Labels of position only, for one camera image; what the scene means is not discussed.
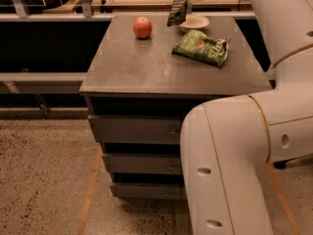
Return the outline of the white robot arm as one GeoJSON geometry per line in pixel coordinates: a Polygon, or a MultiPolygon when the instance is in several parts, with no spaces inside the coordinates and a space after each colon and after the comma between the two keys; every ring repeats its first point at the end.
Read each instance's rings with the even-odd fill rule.
{"type": "Polygon", "coordinates": [[[257,176],[313,151],[313,0],[251,0],[276,86],[208,101],[181,129],[194,235],[273,235],[257,176]]]}

